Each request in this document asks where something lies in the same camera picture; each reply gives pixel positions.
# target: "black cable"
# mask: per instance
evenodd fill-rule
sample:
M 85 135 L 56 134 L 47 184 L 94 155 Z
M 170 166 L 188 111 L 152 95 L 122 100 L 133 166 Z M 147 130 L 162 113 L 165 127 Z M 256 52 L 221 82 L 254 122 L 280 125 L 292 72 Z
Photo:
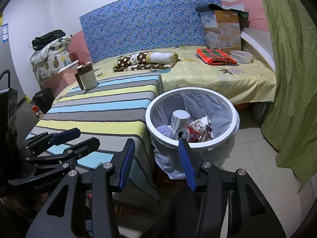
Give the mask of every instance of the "black cable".
M 6 69 L 6 70 L 4 70 L 4 71 L 1 73 L 1 75 L 0 75 L 0 81 L 1 81 L 2 77 L 3 77 L 6 73 L 8 74 L 8 88 L 9 88 L 9 87 L 11 86 L 11 72 L 10 72 L 10 70 Z

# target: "cardboard box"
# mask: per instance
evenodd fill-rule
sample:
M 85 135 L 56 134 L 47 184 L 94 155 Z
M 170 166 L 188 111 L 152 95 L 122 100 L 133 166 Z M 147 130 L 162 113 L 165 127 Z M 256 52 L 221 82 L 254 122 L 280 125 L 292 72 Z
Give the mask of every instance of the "cardboard box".
M 220 49 L 230 55 L 241 51 L 238 13 L 235 11 L 200 12 L 207 48 Z

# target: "blue gripper pad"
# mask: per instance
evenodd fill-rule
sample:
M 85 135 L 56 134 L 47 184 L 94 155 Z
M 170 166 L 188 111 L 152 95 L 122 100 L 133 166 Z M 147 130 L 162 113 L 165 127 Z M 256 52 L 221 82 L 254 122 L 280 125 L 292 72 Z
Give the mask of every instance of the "blue gripper pad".
M 133 139 L 128 139 L 127 142 L 131 142 L 124 160 L 122 169 L 120 171 L 120 183 L 119 188 L 123 190 L 129 180 L 129 175 L 132 167 L 132 162 L 135 153 L 135 141 Z
M 180 161 L 182 163 L 182 167 L 186 176 L 187 185 L 189 188 L 191 188 L 192 192 L 195 192 L 197 187 L 196 180 L 195 180 L 195 172 L 186 151 L 186 149 L 188 148 L 190 149 L 189 145 L 184 144 L 184 142 L 180 140 L 179 146 L 178 146 Z
M 73 128 L 61 133 L 55 134 L 53 138 L 50 139 L 52 145 L 59 146 L 61 144 L 67 143 L 71 140 L 78 139 L 80 137 L 80 129 Z

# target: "white trash can rim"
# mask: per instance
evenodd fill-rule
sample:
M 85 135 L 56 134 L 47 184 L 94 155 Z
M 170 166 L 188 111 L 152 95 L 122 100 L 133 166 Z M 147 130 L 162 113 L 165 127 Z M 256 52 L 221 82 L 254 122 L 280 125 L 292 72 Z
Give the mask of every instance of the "white trash can rim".
M 149 104 L 149 106 L 146 110 L 146 113 L 145 113 L 146 126 L 147 126 L 148 130 L 150 131 L 150 133 L 152 134 L 152 136 L 157 141 L 159 141 L 163 145 L 168 146 L 170 148 L 178 149 L 178 144 L 179 144 L 178 141 L 172 140 L 172 139 L 164 136 L 153 126 L 152 121 L 151 121 L 151 115 L 152 115 L 154 108 L 161 101 L 163 101 L 164 99 L 166 99 L 170 96 L 181 94 L 181 93 L 201 93 L 201 94 L 210 95 L 210 96 L 218 99 L 220 102 L 222 102 L 226 106 L 226 108 L 228 109 L 229 114 L 231 116 L 231 119 L 232 119 L 229 127 L 219 137 L 216 137 L 213 140 L 206 141 L 206 142 L 188 143 L 193 151 L 198 152 L 198 151 L 202 151 L 202 150 L 213 149 L 213 148 L 219 146 L 220 144 L 224 143 L 235 132 L 236 125 L 237 125 L 236 110 L 227 98 L 225 98 L 221 94 L 219 94 L 215 91 L 209 90 L 209 89 L 199 88 L 199 87 L 183 87 L 183 88 L 173 89 L 173 90 L 170 90 L 170 91 L 167 91 L 167 92 L 161 94 L 160 96 L 155 98 Z

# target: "brown polka dot blanket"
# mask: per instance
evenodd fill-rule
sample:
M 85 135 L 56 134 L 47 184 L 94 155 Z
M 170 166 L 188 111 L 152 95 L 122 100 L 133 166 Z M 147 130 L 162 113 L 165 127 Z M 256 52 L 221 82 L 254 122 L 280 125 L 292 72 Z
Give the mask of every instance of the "brown polka dot blanket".
M 175 52 L 153 52 L 145 51 L 119 58 L 114 72 L 150 70 L 150 69 L 170 69 L 178 60 Z

